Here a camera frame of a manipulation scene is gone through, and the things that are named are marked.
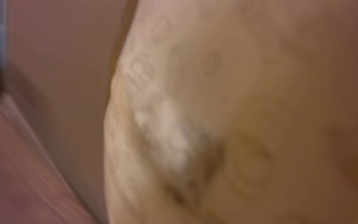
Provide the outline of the brown snack bag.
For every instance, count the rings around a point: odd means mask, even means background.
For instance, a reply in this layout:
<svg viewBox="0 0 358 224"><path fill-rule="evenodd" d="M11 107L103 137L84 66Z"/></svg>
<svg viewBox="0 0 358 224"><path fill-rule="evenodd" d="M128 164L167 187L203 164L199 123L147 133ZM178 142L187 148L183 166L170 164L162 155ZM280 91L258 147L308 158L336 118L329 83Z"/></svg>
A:
<svg viewBox="0 0 358 224"><path fill-rule="evenodd" d="M130 1L109 223L358 223L358 0Z"/></svg>

